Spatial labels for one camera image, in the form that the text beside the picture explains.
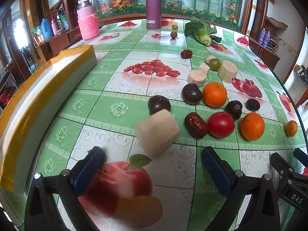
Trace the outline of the pink jar with knit sleeve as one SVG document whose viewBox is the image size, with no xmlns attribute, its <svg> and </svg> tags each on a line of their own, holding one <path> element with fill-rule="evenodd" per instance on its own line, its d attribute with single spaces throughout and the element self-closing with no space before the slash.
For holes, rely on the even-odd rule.
<svg viewBox="0 0 308 231">
<path fill-rule="evenodd" d="M 92 0 L 78 1 L 77 18 L 83 40 L 93 39 L 99 35 L 99 18 L 95 13 Z"/>
</svg>

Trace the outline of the green round fruit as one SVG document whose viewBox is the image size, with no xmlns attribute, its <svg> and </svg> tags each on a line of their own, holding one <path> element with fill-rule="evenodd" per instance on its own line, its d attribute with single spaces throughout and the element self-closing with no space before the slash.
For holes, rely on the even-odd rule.
<svg viewBox="0 0 308 231">
<path fill-rule="evenodd" d="M 208 62 L 208 66 L 210 67 L 210 69 L 212 71 L 218 71 L 218 69 L 220 68 L 221 62 L 218 59 L 211 59 Z"/>
</svg>

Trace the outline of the purple thermos bottle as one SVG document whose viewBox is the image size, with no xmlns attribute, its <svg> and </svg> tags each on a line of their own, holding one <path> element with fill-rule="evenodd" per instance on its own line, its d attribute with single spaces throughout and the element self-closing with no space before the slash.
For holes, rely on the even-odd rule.
<svg viewBox="0 0 308 231">
<path fill-rule="evenodd" d="M 146 28 L 161 29 L 162 0 L 146 0 Z"/>
</svg>

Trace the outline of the white foam tray yellow rim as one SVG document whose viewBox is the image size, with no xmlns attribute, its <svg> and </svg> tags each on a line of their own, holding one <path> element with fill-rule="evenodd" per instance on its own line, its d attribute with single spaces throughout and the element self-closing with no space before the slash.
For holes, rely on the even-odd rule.
<svg viewBox="0 0 308 231">
<path fill-rule="evenodd" d="M 22 194 L 38 145 L 77 84 L 97 64 L 93 45 L 60 51 L 28 78 L 1 114 L 1 187 Z"/>
</svg>

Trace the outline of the dark red jujube date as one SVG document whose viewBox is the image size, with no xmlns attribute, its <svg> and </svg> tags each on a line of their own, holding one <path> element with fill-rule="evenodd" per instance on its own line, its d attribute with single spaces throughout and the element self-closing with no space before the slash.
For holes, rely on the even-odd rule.
<svg viewBox="0 0 308 231">
<path fill-rule="evenodd" d="M 206 122 L 195 112 L 187 114 L 184 125 L 188 133 L 195 139 L 202 139 L 208 134 Z"/>
</svg>

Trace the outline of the wooden cabinet counter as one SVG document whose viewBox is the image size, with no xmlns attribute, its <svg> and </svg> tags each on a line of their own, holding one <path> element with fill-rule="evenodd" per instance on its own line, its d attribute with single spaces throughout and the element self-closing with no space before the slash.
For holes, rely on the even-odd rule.
<svg viewBox="0 0 308 231">
<path fill-rule="evenodd" d="M 35 45 L 33 55 L 38 61 L 48 61 L 60 51 L 69 48 L 81 39 L 80 29 L 76 26 L 69 30 L 65 30 L 62 34 L 54 36 L 39 45 Z"/>
</svg>

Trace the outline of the pink bottle on counter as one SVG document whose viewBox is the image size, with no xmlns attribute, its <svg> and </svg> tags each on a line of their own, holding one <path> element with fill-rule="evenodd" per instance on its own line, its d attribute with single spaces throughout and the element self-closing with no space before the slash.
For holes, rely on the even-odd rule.
<svg viewBox="0 0 308 231">
<path fill-rule="evenodd" d="M 53 17 L 51 18 L 51 27 L 52 27 L 53 34 L 58 35 L 57 22 L 56 22 L 56 19 L 54 19 Z"/>
</svg>

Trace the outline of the brown round fruit far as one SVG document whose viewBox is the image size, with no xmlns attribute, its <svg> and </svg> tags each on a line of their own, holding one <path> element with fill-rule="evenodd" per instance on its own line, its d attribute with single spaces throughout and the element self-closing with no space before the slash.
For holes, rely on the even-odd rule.
<svg viewBox="0 0 308 231">
<path fill-rule="evenodd" d="M 172 39 L 176 39 L 177 38 L 177 33 L 175 31 L 172 31 L 170 34 Z"/>
</svg>

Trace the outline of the small beige cube chunk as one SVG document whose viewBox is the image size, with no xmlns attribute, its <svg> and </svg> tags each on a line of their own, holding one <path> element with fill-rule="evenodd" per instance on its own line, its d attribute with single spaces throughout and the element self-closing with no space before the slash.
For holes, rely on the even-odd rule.
<svg viewBox="0 0 308 231">
<path fill-rule="evenodd" d="M 207 74 L 210 71 L 210 67 L 206 63 L 201 62 L 199 66 L 199 70 Z"/>
</svg>

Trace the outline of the far red jujube date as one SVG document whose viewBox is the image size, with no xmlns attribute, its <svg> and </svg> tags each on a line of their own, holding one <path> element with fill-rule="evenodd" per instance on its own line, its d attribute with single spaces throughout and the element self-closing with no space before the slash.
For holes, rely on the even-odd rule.
<svg viewBox="0 0 308 231">
<path fill-rule="evenodd" d="M 190 59 L 193 55 L 193 52 L 189 49 L 185 49 L 181 52 L 181 57 L 183 59 Z"/>
</svg>

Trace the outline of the orange mandarin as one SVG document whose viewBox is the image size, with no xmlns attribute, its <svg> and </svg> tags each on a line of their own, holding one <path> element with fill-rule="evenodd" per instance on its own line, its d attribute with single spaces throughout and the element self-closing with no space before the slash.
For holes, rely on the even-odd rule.
<svg viewBox="0 0 308 231">
<path fill-rule="evenodd" d="M 222 84 L 210 82 L 204 86 L 203 100 L 209 107 L 221 107 L 227 101 L 227 91 Z"/>
<path fill-rule="evenodd" d="M 249 113 L 241 120 L 240 129 L 247 141 L 256 141 L 265 131 L 264 119 L 257 113 Z"/>
</svg>

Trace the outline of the beige round chunk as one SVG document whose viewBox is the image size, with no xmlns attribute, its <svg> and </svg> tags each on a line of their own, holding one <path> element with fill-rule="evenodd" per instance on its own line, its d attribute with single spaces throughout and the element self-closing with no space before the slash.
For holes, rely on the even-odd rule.
<svg viewBox="0 0 308 231">
<path fill-rule="evenodd" d="M 193 69 L 189 72 L 187 82 L 188 84 L 196 84 L 198 87 L 202 87 L 207 79 L 207 73 L 199 69 Z"/>
</svg>

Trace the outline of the tiny beige chunk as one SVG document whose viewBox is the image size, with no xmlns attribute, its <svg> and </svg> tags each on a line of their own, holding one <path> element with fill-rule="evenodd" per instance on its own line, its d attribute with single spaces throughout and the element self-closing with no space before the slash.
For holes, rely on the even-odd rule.
<svg viewBox="0 0 308 231">
<path fill-rule="evenodd" d="M 205 58 L 205 62 L 208 64 L 212 59 L 215 59 L 215 57 L 212 55 L 209 55 L 208 57 Z"/>
</svg>

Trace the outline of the green bok choy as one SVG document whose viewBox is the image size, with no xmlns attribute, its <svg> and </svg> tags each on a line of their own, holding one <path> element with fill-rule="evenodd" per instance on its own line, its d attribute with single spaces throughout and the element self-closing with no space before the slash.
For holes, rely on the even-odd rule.
<svg viewBox="0 0 308 231">
<path fill-rule="evenodd" d="M 201 21 L 195 17 L 192 17 L 190 22 L 185 24 L 184 35 L 186 38 L 192 37 L 199 43 L 210 46 L 212 41 L 220 43 L 222 38 L 215 36 L 217 29 L 215 26 L 211 26 L 208 22 Z"/>
</svg>

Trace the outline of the small orange tangerine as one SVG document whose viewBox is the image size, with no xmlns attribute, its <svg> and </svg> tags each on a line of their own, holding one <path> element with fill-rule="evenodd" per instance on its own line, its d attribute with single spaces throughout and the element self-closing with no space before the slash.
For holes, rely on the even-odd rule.
<svg viewBox="0 0 308 231">
<path fill-rule="evenodd" d="M 285 134 L 288 137 L 294 137 L 298 131 L 298 125 L 296 121 L 289 121 L 287 124 L 285 124 L 284 130 L 285 130 Z"/>
</svg>

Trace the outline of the small dark plum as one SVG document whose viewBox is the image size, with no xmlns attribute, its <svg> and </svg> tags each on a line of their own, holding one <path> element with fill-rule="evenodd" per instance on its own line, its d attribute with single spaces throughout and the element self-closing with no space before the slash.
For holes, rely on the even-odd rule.
<svg viewBox="0 0 308 231">
<path fill-rule="evenodd" d="M 260 103 L 256 99 L 248 99 L 245 106 L 252 112 L 256 112 L 260 109 Z"/>
</svg>

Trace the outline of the purple cans on shelf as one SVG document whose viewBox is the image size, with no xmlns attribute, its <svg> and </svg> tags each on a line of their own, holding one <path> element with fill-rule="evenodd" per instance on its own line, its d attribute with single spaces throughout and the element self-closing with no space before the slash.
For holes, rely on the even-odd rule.
<svg viewBox="0 0 308 231">
<path fill-rule="evenodd" d="M 271 35 L 270 35 L 270 32 L 269 31 L 266 31 L 265 28 L 263 28 L 261 31 L 260 31 L 260 34 L 259 34 L 259 37 L 258 37 L 258 43 L 266 48 L 269 41 L 271 39 Z"/>
</svg>

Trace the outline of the blue plastic jug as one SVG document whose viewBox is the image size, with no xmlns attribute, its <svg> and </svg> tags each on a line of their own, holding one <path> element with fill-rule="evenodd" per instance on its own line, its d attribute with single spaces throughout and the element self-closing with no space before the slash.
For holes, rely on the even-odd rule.
<svg viewBox="0 0 308 231">
<path fill-rule="evenodd" d="M 45 41 L 49 40 L 50 38 L 54 36 L 51 22 L 47 18 L 42 19 L 41 30 L 42 30 L 43 39 Z"/>
</svg>

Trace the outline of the green grape near bottle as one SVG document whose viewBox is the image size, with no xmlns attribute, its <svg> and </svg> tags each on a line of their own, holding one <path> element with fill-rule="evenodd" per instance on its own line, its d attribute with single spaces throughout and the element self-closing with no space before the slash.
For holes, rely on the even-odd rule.
<svg viewBox="0 0 308 231">
<path fill-rule="evenodd" d="M 173 30 L 178 30 L 178 26 L 177 26 L 176 24 L 174 24 L 174 25 L 172 26 L 172 29 L 173 29 Z"/>
</svg>

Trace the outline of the large beige cylinder chunk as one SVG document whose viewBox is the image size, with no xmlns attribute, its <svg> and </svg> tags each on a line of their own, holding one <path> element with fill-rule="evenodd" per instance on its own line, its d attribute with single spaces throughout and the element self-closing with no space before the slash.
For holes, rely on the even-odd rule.
<svg viewBox="0 0 308 231">
<path fill-rule="evenodd" d="M 152 114 L 135 127 L 136 138 L 150 158 L 156 157 L 174 143 L 180 128 L 168 110 Z"/>
</svg>

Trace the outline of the red tomato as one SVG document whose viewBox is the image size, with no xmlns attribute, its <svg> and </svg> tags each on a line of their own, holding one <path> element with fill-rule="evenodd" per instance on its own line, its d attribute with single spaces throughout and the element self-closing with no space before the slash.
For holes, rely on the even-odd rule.
<svg viewBox="0 0 308 231">
<path fill-rule="evenodd" d="M 233 117 L 229 113 L 217 112 L 209 117 L 207 126 L 209 132 L 214 137 L 225 138 L 233 133 L 235 123 Z"/>
</svg>

